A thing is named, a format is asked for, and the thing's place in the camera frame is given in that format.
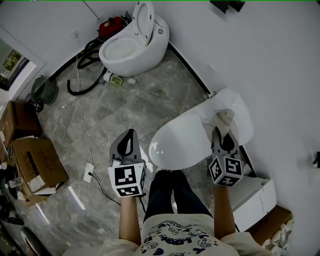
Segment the white toilet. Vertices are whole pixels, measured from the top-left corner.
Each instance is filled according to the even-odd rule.
[[[231,131],[239,145],[247,143],[254,134],[249,110],[239,94],[226,88],[162,126],[149,145],[151,161],[162,169],[181,170],[209,157],[214,115],[223,109],[235,113]]]
[[[132,22],[101,46],[99,58],[109,72],[131,77],[158,65],[168,42],[167,23],[155,14],[150,1],[139,1]]]

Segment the white t-shirt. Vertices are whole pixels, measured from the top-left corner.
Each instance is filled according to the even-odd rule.
[[[142,244],[106,240],[101,256],[271,256],[247,232],[218,240],[214,220],[206,214],[159,214],[148,218],[142,229]]]

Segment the gray tile floor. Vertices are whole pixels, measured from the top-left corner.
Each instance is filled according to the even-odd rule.
[[[102,71],[100,63],[89,66],[91,71],[79,71],[81,88],[87,88]],[[121,87],[97,85],[80,97],[84,123],[92,151],[94,174],[99,177],[106,192],[113,192],[108,176],[110,145],[129,128],[137,131],[140,146],[147,154],[155,132],[168,121],[204,101],[204,91],[174,53],[168,50],[161,63],[152,70],[134,77],[138,84],[124,79]],[[67,92],[67,80],[78,90],[75,64],[57,79],[59,94],[52,105],[46,105],[39,114],[44,134],[54,144],[57,154],[69,175],[69,181],[56,194],[38,205],[25,208],[15,202],[18,214],[55,256],[69,246],[100,245],[106,239],[118,237],[119,206],[107,199],[94,179],[83,180],[86,163],[91,161],[81,119],[78,97]],[[148,202],[149,186],[155,173],[149,163],[143,198]],[[207,205],[211,200],[211,179],[207,179],[206,163],[201,162],[184,170],[191,187]],[[71,195],[71,187],[85,209],[82,210]],[[138,203],[139,218],[144,213]],[[5,224],[23,250],[27,250],[20,236],[20,227]]]

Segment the dark jeans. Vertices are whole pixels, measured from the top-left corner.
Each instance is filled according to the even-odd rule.
[[[150,186],[149,202],[143,222],[154,215],[174,213],[171,205],[172,190],[178,214],[206,214],[212,217],[207,207],[192,191],[181,170],[160,170]]]

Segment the cardboard box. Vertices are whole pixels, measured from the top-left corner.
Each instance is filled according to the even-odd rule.
[[[0,120],[0,131],[4,134],[4,146],[8,148],[11,141],[27,136],[39,137],[42,129],[35,111],[25,108],[23,102],[9,101]],[[0,143],[0,160],[7,162],[6,150]]]
[[[281,228],[282,224],[287,223],[290,219],[292,219],[291,212],[276,205],[246,232],[249,232],[253,239],[262,246],[266,240],[270,239]]]
[[[68,175],[49,139],[21,138],[12,141],[12,162],[23,178],[22,192],[33,205],[47,199]]]

